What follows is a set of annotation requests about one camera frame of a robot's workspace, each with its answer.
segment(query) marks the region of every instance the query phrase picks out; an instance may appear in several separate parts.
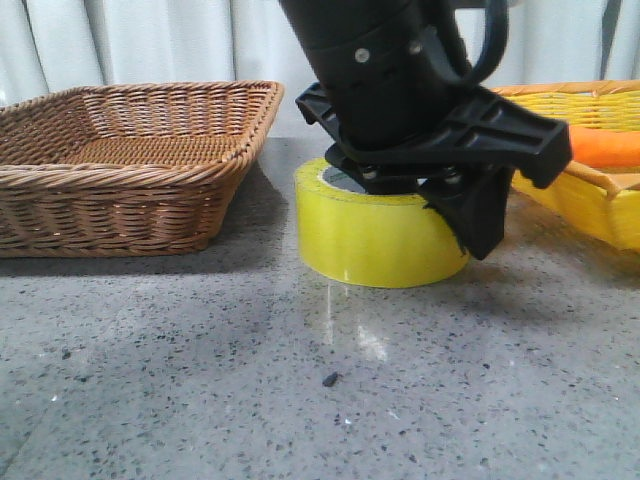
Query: orange carrot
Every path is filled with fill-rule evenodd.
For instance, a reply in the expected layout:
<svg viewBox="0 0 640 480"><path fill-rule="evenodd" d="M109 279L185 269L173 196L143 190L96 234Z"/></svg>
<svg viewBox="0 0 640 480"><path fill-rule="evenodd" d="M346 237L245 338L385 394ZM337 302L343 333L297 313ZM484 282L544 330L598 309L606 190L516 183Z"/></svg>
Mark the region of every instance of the orange carrot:
<svg viewBox="0 0 640 480"><path fill-rule="evenodd" d="M640 131L569 126L573 159L594 168L640 166Z"/></svg>

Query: black speck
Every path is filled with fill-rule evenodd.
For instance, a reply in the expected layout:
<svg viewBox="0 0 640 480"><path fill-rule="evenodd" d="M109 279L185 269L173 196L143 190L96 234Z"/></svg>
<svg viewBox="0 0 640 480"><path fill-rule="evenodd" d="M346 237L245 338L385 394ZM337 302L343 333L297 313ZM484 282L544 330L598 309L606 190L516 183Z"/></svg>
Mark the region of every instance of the black speck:
<svg viewBox="0 0 640 480"><path fill-rule="evenodd" d="M338 381L339 374L338 372L333 372L327 378L322 381L322 386L324 387L333 387Z"/></svg>

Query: wicker basket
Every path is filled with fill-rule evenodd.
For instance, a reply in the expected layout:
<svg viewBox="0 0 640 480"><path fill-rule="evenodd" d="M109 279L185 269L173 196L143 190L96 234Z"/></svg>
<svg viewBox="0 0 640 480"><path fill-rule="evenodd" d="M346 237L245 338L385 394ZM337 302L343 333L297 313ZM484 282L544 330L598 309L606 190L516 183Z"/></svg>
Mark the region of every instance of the wicker basket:
<svg viewBox="0 0 640 480"><path fill-rule="evenodd" d="M149 84L0 109L0 256L205 248L281 98L275 82Z"/></svg>
<svg viewBox="0 0 640 480"><path fill-rule="evenodd" d="M640 130L640 81L559 83L496 91L537 113L574 125ZM534 188L519 174L513 186L582 232L619 249L640 250L640 173L632 170L611 173L573 161L546 190Z"/></svg>

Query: roll of tape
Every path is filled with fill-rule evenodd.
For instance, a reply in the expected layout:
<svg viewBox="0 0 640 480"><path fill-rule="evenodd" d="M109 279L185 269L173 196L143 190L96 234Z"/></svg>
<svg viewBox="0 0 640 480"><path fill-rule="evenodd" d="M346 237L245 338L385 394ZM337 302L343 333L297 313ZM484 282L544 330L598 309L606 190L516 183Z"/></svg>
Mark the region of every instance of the roll of tape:
<svg viewBox="0 0 640 480"><path fill-rule="evenodd" d="M341 282L405 288L460 271L469 256L419 195L368 195L324 159L295 174L302 260Z"/></svg>

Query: brown wicker basket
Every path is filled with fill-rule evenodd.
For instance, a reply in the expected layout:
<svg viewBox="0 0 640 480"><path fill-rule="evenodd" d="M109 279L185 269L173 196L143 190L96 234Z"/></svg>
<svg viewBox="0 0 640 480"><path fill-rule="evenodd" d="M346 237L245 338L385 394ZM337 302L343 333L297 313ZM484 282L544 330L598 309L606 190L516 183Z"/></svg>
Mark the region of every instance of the brown wicker basket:
<svg viewBox="0 0 640 480"><path fill-rule="evenodd" d="M262 81L81 87L0 109L0 256L205 248L282 93Z"/></svg>

